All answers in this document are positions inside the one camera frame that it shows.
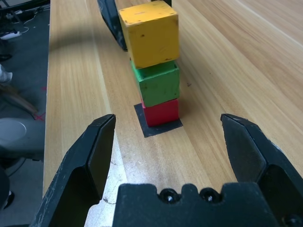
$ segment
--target wooden table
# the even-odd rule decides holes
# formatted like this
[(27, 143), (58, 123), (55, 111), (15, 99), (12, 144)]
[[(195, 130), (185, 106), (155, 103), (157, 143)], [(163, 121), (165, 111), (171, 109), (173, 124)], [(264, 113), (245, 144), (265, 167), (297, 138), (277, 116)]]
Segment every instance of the wooden table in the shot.
[(123, 182), (180, 192), (184, 183), (220, 191), (236, 181), (222, 113), (257, 123), (303, 175), (302, 1), (173, 0), (173, 7), (179, 13), (183, 127), (145, 139), (128, 53), (113, 39), (96, 0), (52, 0), (44, 193), (86, 127), (105, 114), (117, 116), (104, 199), (87, 226), (111, 225), (111, 203)]

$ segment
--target cable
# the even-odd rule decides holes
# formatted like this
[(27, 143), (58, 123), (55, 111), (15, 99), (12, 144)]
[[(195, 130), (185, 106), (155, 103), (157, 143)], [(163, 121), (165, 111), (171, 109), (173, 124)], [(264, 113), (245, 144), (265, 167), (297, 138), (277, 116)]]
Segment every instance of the cable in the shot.
[(24, 22), (23, 24), (25, 25), (27, 22), (29, 22), (29, 21), (32, 21), (33, 19), (35, 19), (35, 17), (37, 16), (37, 13), (35, 13), (35, 15), (34, 15), (34, 17), (33, 18), (31, 18), (31, 19), (29, 19), (29, 20), (27, 20), (26, 22)]
[(25, 161), (26, 161), (26, 159), (24, 159), (24, 161), (21, 163), (21, 165), (19, 165), (19, 167), (14, 172), (12, 172), (10, 175), (8, 175), (8, 177), (13, 176), (23, 166), (23, 164), (25, 163)]
[(2, 99), (3, 99), (4, 102), (6, 102), (7, 104), (9, 104), (9, 105), (11, 105), (11, 106), (13, 106), (13, 107), (15, 107), (15, 108), (18, 108), (18, 109), (20, 109), (20, 110), (23, 110), (24, 112), (27, 112), (34, 120), (36, 120), (35, 117), (34, 117), (28, 110), (23, 109), (22, 107), (17, 106), (17, 105), (15, 105), (15, 104), (11, 103), (9, 100), (7, 100), (7, 99), (4, 98), (4, 97), (2, 97)]
[(24, 34), (24, 33), (26, 33), (26, 32), (28, 32), (28, 31), (29, 31), (29, 27), (25, 27), (25, 26), (24, 26), (24, 28), (26, 28), (27, 30), (26, 30), (26, 31), (24, 31), (24, 32), (21, 32), (21, 34)]

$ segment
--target wooden block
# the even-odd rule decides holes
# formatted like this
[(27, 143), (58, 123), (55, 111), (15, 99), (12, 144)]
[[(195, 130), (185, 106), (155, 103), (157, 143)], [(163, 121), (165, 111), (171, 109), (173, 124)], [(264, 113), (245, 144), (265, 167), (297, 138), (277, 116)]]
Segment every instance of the wooden block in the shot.
[(131, 61), (141, 99), (146, 107), (179, 98), (179, 68), (175, 61), (136, 69)]
[(119, 10), (126, 45), (137, 69), (179, 57), (177, 12), (164, 1)]
[(142, 100), (141, 103), (146, 123), (149, 127), (172, 122), (179, 118), (177, 99), (151, 107), (146, 107)]

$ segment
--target screw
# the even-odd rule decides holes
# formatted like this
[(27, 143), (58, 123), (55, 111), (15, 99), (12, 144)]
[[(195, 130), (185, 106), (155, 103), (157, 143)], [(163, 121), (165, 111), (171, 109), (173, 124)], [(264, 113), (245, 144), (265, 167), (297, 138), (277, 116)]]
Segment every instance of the screw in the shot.
[(296, 214), (287, 215), (282, 218), (282, 221), (287, 227), (299, 227), (303, 225), (302, 219)]
[(204, 188), (200, 192), (200, 196), (203, 200), (209, 203), (218, 203), (221, 201), (220, 194), (212, 188)]
[(179, 195), (178, 193), (176, 193), (175, 190), (171, 189), (171, 188), (166, 188), (163, 189), (160, 194), (159, 194), (159, 198), (167, 204), (174, 204), (176, 202), (178, 202), (181, 199), (181, 195)]

